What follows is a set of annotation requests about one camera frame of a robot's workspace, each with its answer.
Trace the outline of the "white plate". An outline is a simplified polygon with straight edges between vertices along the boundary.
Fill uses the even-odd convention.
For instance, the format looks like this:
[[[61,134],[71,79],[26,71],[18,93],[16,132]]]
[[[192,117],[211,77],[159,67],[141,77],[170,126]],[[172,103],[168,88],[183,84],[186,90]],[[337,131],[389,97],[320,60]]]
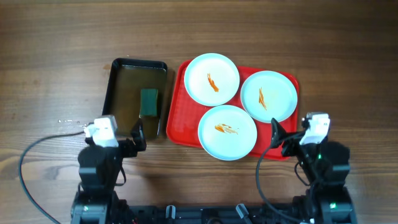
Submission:
[[[194,58],[184,74],[189,96],[205,106],[227,103],[237,93],[240,76],[237,66],[226,56],[206,53]]]
[[[266,70],[256,72],[244,81],[240,99],[243,108],[255,120],[270,123],[274,118],[281,122],[295,111],[298,93],[286,76]]]
[[[204,150],[223,161],[245,157],[257,141],[254,120],[233,105],[221,105],[208,110],[198,124],[197,133]]]

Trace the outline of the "green sponge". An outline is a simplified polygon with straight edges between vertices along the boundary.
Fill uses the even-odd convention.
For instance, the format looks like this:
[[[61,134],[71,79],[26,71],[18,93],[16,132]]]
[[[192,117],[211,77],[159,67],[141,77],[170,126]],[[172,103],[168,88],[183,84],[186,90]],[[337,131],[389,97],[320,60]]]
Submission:
[[[139,116],[157,116],[157,100],[158,90],[153,88],[145,88],[141,90],[140,112]]]

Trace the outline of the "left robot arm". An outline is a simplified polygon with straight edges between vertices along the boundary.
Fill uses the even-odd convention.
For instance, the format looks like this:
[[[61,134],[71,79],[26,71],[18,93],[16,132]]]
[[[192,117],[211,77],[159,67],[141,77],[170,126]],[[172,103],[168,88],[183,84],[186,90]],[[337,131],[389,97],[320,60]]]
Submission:
[[[138,119],[131,138],[118,140],[113,115],[96,118],[84,128],[87,147],[80,151],[78,163],[81,182],[71,207],[72,223],[135,223],[136,216],[127,202],[118,198],[114,188],[118,175],[126,178],[123,159],[146,150],[144,127]]]

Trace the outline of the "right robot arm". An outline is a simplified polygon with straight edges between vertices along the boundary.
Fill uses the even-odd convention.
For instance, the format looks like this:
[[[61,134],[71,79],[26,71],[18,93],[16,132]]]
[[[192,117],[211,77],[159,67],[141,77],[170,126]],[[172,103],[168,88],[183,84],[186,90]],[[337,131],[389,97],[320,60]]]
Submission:
[[[296,133],[288,133],[274,118],[271,126],[271,147],[282,146],[282,156],[296,157],[308,180],[305,195],[294,197],[285,214],[300,223],[357,223],[345,186],[350,151],[328,140],[329,116],[308,114],[303,119],[304,130]]]

